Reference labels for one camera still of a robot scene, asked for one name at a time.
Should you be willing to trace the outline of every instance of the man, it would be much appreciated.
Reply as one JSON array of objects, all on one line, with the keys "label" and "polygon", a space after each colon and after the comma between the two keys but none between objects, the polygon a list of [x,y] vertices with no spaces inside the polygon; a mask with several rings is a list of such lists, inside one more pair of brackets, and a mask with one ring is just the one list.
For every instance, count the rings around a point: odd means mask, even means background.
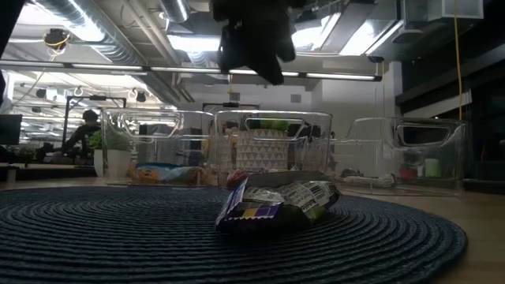
[{"label": "man", "polygon": [[79,126],[76,132],[72,134],[70,139],[66,141],[60,151],[54,153],[54,157],[61,157],[63,153],[72,148],[78,141],[82,143],[82,157],[87,157],[90,149],[88,148],[89,137],[93,135],[96,131],[100,130],[100,125],[98,124],[98,114],[93,110],[86,110],[82,114],[82,119],[84,119],[85,124]]}]

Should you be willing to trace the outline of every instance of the clear plastic bin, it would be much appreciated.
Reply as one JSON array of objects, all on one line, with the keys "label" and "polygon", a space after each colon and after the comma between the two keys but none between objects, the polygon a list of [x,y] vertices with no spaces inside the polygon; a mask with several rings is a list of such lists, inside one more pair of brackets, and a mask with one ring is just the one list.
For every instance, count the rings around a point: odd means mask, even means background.
[{"label": "clear plastic bin", "polygon": [[103,175],[115,184],[217,184],[213,128],[214,115],[201,111],[105,109]]},{"label": "clear plastic bin", "polygon": [[365,194],[460,196],[464,135],[460,121],[357,119],[331,140],[327,174]]},{"label": "clear plastic bin", "polygon": [[286,170],[324,172],[331,115],[276,110],[215,114],[219,185],[236,169],[249,174]]}]

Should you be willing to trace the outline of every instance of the wrapper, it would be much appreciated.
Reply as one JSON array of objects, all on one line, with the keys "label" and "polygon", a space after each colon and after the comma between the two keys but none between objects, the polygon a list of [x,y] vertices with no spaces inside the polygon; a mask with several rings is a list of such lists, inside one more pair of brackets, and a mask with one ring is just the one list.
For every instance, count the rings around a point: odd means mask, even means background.
[{"label": "wrapper", "polygon": [[129,175],[141,183],[170,185],[208,185],[209,174],[200,166],[175,166],[169,163],[137,163],[130,166]]},{"label": "wrapper", "polygon": [[[265,174],[263,183],[277,174]],[[255,186],[244,180],[223,205],[216,229],[226,233],[299,230],[328,215],[341,196],[329,181],[300,180],[276,187]]]}]

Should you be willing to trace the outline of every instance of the dark blue rug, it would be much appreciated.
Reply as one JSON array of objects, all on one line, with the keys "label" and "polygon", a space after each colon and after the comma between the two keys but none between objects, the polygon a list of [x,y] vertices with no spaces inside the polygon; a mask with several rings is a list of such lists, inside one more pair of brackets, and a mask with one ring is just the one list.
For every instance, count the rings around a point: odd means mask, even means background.
[{"label": "dark blue rug", "polygon": [[466,248],[454,223],[344,196],[297,234],[214,230],[221,189],[57,188],[0,192],[0,282],[415,283]]}]

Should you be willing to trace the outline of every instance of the computer monitor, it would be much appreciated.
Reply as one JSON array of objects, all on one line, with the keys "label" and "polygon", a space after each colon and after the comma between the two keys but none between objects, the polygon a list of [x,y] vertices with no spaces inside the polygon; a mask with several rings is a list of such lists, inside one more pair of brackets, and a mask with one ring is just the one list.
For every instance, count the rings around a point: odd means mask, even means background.
[{"label": "computer monitor", "polygon": [[0,145],[18,145],[22,114],[0,114]]}]

